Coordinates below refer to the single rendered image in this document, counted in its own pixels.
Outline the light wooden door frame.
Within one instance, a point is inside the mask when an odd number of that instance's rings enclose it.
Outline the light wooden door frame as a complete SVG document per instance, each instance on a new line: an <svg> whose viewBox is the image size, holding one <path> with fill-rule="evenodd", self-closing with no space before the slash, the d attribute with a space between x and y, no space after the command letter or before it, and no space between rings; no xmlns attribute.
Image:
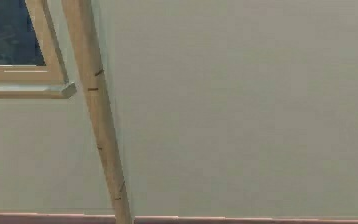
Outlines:
<svg viewBox="0 0 358 224"><path fill-rule="evenodd" d="M116 224L134 224L116 139L92 0L61 0Z"/></svg>

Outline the wooden framed window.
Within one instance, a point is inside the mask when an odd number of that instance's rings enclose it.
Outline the wooden framed window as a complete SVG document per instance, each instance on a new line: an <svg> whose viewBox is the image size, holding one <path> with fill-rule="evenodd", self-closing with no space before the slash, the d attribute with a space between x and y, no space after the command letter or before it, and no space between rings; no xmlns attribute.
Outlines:
<svg viewBox="0 0 358 224"><path fill-rule="evenodd" d="M0 99L68 99L75 93L47 0L0 0Z"/></svg>

